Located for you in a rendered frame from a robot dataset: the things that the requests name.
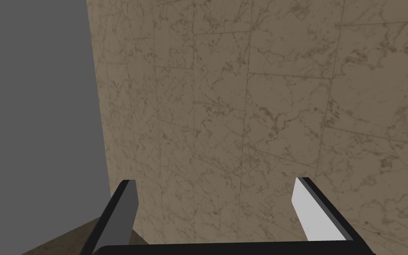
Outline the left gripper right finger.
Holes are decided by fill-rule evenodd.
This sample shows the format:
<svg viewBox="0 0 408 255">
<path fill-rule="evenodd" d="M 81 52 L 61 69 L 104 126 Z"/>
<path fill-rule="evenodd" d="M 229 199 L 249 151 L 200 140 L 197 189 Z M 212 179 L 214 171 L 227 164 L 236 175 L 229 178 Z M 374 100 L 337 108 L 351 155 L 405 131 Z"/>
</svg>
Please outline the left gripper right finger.
<svg viewBox="0 0 408 255">
<path fill-rule="evenodd" d="M 363 242 L 310 178 L 295 179 L 292 205 L 308 241 Z"/>
</svg>

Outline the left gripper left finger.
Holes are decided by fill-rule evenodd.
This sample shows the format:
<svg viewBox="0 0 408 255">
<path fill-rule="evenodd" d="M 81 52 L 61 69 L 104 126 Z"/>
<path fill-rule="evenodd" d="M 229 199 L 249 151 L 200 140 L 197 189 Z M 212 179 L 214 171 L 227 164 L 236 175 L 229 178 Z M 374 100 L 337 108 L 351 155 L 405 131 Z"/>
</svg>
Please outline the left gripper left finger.
<svg viewBox="0 0 408 255">
<path fill-rule="evenodd" d="M 83 253 L 128 253 L 128 245 L 139 206 L 135 180 L 123 180 L 98 219 Z"/>
</svg>

